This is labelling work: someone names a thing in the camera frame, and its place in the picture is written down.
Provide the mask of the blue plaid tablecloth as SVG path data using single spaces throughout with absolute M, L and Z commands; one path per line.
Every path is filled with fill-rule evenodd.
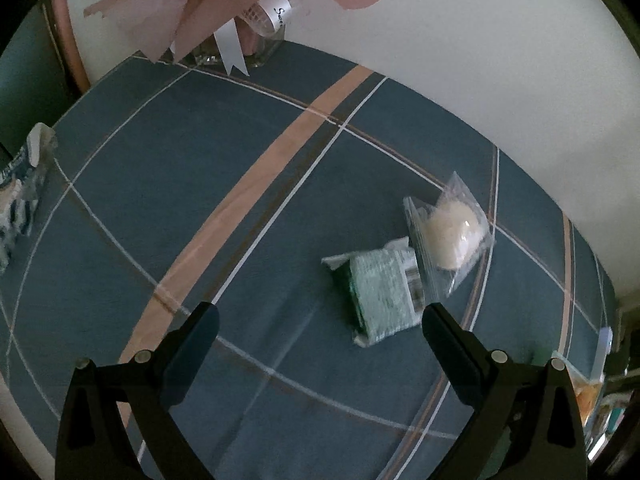
M 130 58 L 56 124 L 58 162 L 1 280 L 1 371 L 54 448 L 75 362 L 118 361 L 167 284 L 220 333 L 174 416 L 219 479 L 424 479 L 470 416 L 421 331 L 360 348 L 327 256 L 407 232 L 402 201 L 462 177 L 496 242 L 447 299 L 518 362 L 589 374 L 608 274 L 556 203 L 465 122 L 286 44 L 250 79 Z

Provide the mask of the glass vase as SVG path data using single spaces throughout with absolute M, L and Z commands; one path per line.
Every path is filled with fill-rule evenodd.
M 282 44 L 302 0 L 258 0 L 192 51 L 197 66 L 218 66 L 248 76 Z

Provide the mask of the wrapped yellow croissant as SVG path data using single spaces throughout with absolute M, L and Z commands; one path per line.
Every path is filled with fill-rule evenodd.
M 578 410 L 582 418 L 586 418 L 594 409 L 601 390 L 600 382 L 575 382 L 574 393 Z

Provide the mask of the mint green snack packet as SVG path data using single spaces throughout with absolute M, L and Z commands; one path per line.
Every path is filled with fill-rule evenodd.
M 357 346 L 371 347 L 421 323 L 425 292 L 408 237 L 375 250 L 324 257 L 321 262 L 346 281 L 356 315 Z

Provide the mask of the white power strip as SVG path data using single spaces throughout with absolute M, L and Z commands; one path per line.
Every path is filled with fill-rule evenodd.
M 613 330 L 611 326 L 604 326 L 599 330 L 596 354 L 589 376 L 590 382 L 603 382 L 606 358 L 611 352 L 613 344 Z

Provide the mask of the pale green white tray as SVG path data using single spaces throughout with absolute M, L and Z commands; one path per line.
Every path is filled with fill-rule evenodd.
M 584 430 L 586 450 L 590 453 L 603 432 L 604 411 L 601 404 L 605 390 L 605 374 L 600 370 L 593 376 L 586 377 L 561 353 L 553 350 L 551 356 L 560 360 L 570 375 Z

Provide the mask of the blue white crumpled wrapper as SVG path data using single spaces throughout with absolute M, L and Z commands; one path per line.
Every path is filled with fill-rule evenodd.
M 57 146 L 54 130 L 37 122 L 1 171 L 1 273 L 9 266 L 18 240 L 32 230 Z

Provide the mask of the clear bag white bun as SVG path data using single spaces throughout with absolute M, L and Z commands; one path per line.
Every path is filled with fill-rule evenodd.
M 458 174 L 451 175 L 434 205 L 413 196 L 402 204 L 426 301 L 442 302 L 494 244 L 487 216 Z

